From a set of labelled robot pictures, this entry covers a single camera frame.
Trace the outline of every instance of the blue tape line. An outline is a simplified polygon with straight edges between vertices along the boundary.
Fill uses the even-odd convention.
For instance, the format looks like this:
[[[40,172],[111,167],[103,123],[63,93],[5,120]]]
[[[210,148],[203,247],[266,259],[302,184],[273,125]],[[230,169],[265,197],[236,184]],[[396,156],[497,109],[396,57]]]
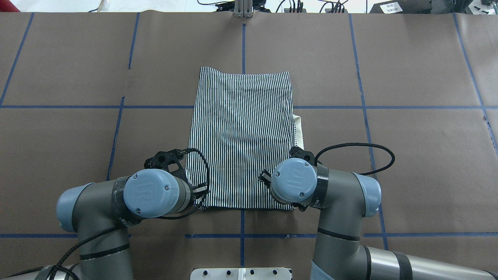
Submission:
[[[193,109],[193,105],[126,105],[124,109]]]
[[[5,109],[119,109],[119,105],[3,105]],[[193,105],[124,105],[123,109],[193,109]]]
[[[294,109],[362,109],[362,106],[293,106]]]
[[[119,109],[118,105],[3,105],[5,109]]]
[[[316,233],[245,234],[246,238],[316,238]]]
[[[12,78],[12,75],[14,73],[15,66],[17,65],[17,60],[19,59],[19,55],[21,54],[22,46],[24,45],[24,42],[26,41],[26,37],[28,36],[28,31],[29,28],[31,27],[31,23],[33,22],[33,17],[34,13],[31,13],[31,16],[29,17],[28,25],[26,26],[26,30],[24,31],[24,36],[22,37],[21,44],[19,45],[19,49],[17,50],[17,54],[15,55],[14,63],[12,63],[12,68],[10,69],[10,72],[7,77],[7,81],[5,82],[5,86],[3,88],[3,92],[0,97],[0,106],[3,103],[3,99],[5,98],[5,95],[7,94],[7,89],[8,85],[10,83],[10,79]]]
[[[241,238],[241,234],[186,234],[185,238]],[[289,234],[244,234],[245,238],[316,238],[316,234],[311,233],[289,233]]]
[[[365,233],[363,237],[382,237],[383,235],[387,237],[444,237],[444,236],[463,236],[463,237],[479,237],[479,236],[491,236],[498,237],[498,232],[431,232],[431,233]]]
[[[0,238],[77,238],[76,234],[39,234],[39,233],[7,233],[0,234]]]
[[[136,30],[138,29],[138,20],[140,19],[140,13],[136,13],[135,20],[135,30],[133,30],[133,39],[131,40],[131,48],[129,50],[129,62],[128,69],[131,69],[131,59],[133,58],[133,49],[135,48]]]
[[[244,239],[245,239],[245,229],[246,227],[246,214],[245,210],[241,209],[241,268],[246,266],[245,252],[244,252]]]
[[[246,73],[246,24],[242,23],[242,74]]]
[[[416,110],[472,110],[480,109],[479,106],[365,106],[366,109],[416,109]]]
[[[493,147],[495,148],[495,153],[498,156],[497,142],[495,138],[495,134],[493,133],[493,129],[490,125],[490,119],[488,118],[488,114],[486,113],[486,109],[484,108],[484,102],[481,97],[481,92],[479,91],[479,87],[477,86],[476,78],[474,76],[474,72],[472,71],[472,67],[470,66],[469,58],[467,57],[467,52],[465,50],[465,46],[462,40],[462,36],[460,34],[460,27],[458,26],[458,20],[456,13],[453,13],[453,20],[455,21],[455,27],[457,29],[458,41],[460,42],[460,46],[462,48],[462,52],[464,54],[465,63],[467,64],[467,68],[469,69],[470,77],[472,78],[472,83],[474,84],[474,88],[476,90],[477,98],[479,99],[479,104],[481,105],[481,109],[483,110],[484,117],[486,118],[486,124],[488,126],[488,132],[490,133],[491,141],[493,142]]]
[[[109,158],[109,167],[107,169],[107,181],[111,179],[111,169],[114,162],[114,153],[116,151],[116,140],[118,139],[118,132],[121,125],[121,115],[123,114],[123,105],[125,103],[125,97],[121,98],[120,112],[118,113],[118,121],[116,122],[116,130],[114,131],[113,148],[111,149],[111,157]]]
[[[240,238],[241,235],[238,233],[234,234],[186,234],[185,238],[194,239],[194,238]]]
[[[365,121],[365,129],[367,131],[367,141],[368,141],[368,143],[372,143],[372,138],[370,135],[370,126],[369,126],[369,121],[368,121],[368,116],[367,116],[367,106],[365,103],[365,95],[363,92],[363,83],[362,83],[362,78],[360,76],[360,63],[358,61],[358,52],[356,49],[355,31],[353,28],[353,17],[351,16],[351,14],[348,14],[348,16],[349,16],[349,27],[351,30],[351,41],[353,44],[353,52],[355,55],[355,65],[356,65],[356,75],[358,77],[358,87],[360,88],[360,93],[361,93],[363,118]],[[372,164],[372,170],[375,170],[376,168],[375,168],[374,150],[372,149],[372,147],[369,147],[369,152],[370,152],[370,162]],[[384,244],[384,249],[388,250],[387,237],[385,236],[385,224],[384,224],[384,215],[382,213],[382,205],[380,205],[378,208],[378,216],[379,216],[379,220],[380,220],[380,229],[382,231],[382,241]]]

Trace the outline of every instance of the black cable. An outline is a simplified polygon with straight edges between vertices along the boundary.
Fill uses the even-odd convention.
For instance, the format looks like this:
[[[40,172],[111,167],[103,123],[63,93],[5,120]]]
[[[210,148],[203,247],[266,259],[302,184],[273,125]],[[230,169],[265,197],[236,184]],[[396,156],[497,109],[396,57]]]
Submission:
[[[12,275],[10,275],[10,276],[7,276],[6,278],[9,278],[9,277],[14,277],[14,276],[19,276],[19,275],[24,275],[24,274],[28,274],[28,273],[35,272],[35,271],[40,271],[40,270],[42,270],[43,268],[44,268],[44,267],[38,267],[38,268],[33,268],[33,269],[29,269],[29,270],[21,271],[21,272],[18,272],[18,273],[12,274]]]
[[[10,276],[7,276],[6,278],[10,278],[10,277],[14,277],[14,276],[19,276],[19,275],[24,275],[24,274],[28,274],[28,273],[40,271],[43,268],[44,267],[37,267],[37,268],[25,270],[25,271],[18,272],[18,273],[12,274]],[[66,273],[67,275],[69,275],[73,280],[80,280],[79,277],[73,271],[71,271],[71,270],[69,270],[69,269],[67,269],[65,267],[60,267],[59,270],[62,271],[62,272],[64,272],[64,273]]]
[[[335,4],[334,2],[326,1],[326,2],[323,4],[322,8],[320,9],[320,11],[319,11],[318,13],[321,13],[321,12],[322,12],[322,10],[323,10],[323,8],[325,7],[325,5],[327,5],[328,3],[331,3],[331,4],[332,4],[332,8],[334,8],[334,4]]]
[[[285,0],[282,0],[282,2],[280,2],[280,4],[278,4],[278,7],[277,9],[275,10],[275,12],[278,12],[278,9],[280,9],[280,6],[282,6],[282,4],[285,2]]]
[[[460,13],[464,13],[462,11],[464,9],[464,4],[465,4],[465,0],[462,0],[462,7],[460,8]]]
[[[98,238],[104,234],[107,234],[109,232],[113,232],[115,230],[118,230],[118,229],[121,229],[122,227],[112,227],[112,228],[108,228],[106,230],[103,230],[99,233],[96,233],[80,242],[78,242],[78,244],[74,245],[73,247],[71,247],[71,249],[69,249],[63,256],[62,258],[57,262],[56,265],[54,265],[52,267],[52,269],[50,270],[49,272],[49,276],[50,276],[50,280],[54,280],[55,279],[55,274],[57,273],[58,270],[62,270],[61,267],[62,267],[62,263],[64,261],[66,261],[66,259],[69,257],[69,255],[71,255],[76,249],[78,249],[79,247],[83,246],[84,244],[94,240],[95,238]]]
[[[221,2],[215,2],[215,3],[201,3],[199,2],[199,0],[197,0],[197,3],[201,4],[201,5],[214,5],[214,4],[222,4],[222,3],[228,3],[227,1],[221,1]]]
[[[343,143],[343,144],[338,144],[338,145],[333,145],[333,146],[330,146],[330,147],[327,147],[321,151],[318,152],[318,154],[316,154],[316,157],[315,157],[315,165],[317,164],[318,162],[318,158],[323,154],[325,153],[326,151],[329,151],[329,150],[332,150],[332,149],[337,149],[337,148],[343,148],[343,147],[348,147],[348,146],[363,146],[363,147],[374,147],[374,148],[379,148],[379,149],[383,149],[385,150],[387,153],[389,153],[389,155],[391,156],[391,162],[388,163],[386,166],[382,167],[382,168],[379,168],[377,170],[374,170],[374,171],[370,171],[370,172],[365,172],[365,173],[359,173],[360,175],[370,175],[370,174],[375,174],[377,172],[381,172],[381,171],[384,171],[386,169],[388,169],[389,167],[392,166],[392,164],[394,163],[394,153],[386,148],[385,146],[382,146],[382,145],[378,145],[378,144],[371,144],[371,143]]]
[[[199,151],[198,149],[196,149],[196,148],[189,148],[188,150],[196,152],[201,157],[202,161],[204,162],[204,165],[206,167],[206,194],[204,194],[202,196],[201,201],[199,203],[197,203],[197,205],[194,207],[194,209],[192,209],[187,214],[183,214],[181,216],[173,216],[173,217],[159,216],[159,217],[156,217],[156,219],[161,219],[161,220],[178,220],[178,219],[185,218],[185,217],[191,215],[192,213],[194,213],[195,211],[197,211],[197,209],[199,209],[204,204],[204,201],[206,200],[206,196],[209,193],[209,185],[210,185],[210,171],[209,171],[208,161],[206,160],[206,158],[204,157],[204,155],[201,153],[201,151]]]
[[[330,12],[333,12],[333,13],[336,13],[337,10],[339,9],[339,5],[341,4],[340,1],[337,1],[336,5],[334,7],[332,7],[332,10],[333,11],[330,11]]]
[[[64,272],[65,274],[69,275],[73,280],[80,280],[80,278],[71,270],[65,268],[65,267],[59,267],[60,271]]]

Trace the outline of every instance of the ur logo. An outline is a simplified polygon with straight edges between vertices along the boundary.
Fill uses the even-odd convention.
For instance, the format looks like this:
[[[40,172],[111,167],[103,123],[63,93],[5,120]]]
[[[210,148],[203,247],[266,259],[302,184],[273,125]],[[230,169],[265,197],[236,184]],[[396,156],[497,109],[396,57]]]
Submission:
[[[290,178],[287,180],[287,185],[297,188],[302,188],[303,185],[303,171],[298,168],[293,168],[291,170]]]
[[[141,182],[135,185],[135,204],[149,203],[154,198],[154,184],[152,181]]]

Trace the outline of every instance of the black and white striped fabric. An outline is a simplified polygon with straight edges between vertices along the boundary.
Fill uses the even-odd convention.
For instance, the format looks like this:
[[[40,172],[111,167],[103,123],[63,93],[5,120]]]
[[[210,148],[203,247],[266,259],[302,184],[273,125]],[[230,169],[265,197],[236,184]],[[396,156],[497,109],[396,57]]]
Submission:
[[[297,145],[289,73],[226,74],[201,68],[189,147],[205,154],[211,192],[205,207],[293,209],[272,199],[257,177],[289,158]],[[189,180],[205,180],[198,156],[186,161]]]

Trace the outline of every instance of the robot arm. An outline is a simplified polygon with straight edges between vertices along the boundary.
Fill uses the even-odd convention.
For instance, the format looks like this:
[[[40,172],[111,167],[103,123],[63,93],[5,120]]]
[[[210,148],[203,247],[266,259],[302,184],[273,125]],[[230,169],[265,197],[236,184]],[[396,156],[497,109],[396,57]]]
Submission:
[[[198,204],[187,214],[163,217],[184,212],[197,198],[205,197],[208,192],[209,169],[202,154],[201,158],[207,168],[207,182],[197,187],[189,183],[179,162],[185,154],[192,151],[200,154],[196,149],[159,152],[145,161],[146,169],[132,176],[89,183],[68,189],[60,196],[56,212],[61,227],[69,232],[77,232],[80,243],[91,239],[81,245],[81,263],[74,270],[81,279],[133,280],[127,228],[147,218],[182,218],[193,213],[202,204]],[[169,172],[172,164],[176,164],[178,169]],[[55,274],[56,271],[52,272],[53,270],[55,269],[49,266],[39,273],[12,279],[45,280],[49,274]],[[67,278],[65,273],[55,275],[55,279]]]
[[[362,219],[380,205],[378,182],[314,162],[299,150],[260,176],[280,203],[321,210],[311,280],[497,280],[486,271],[361,246]]]

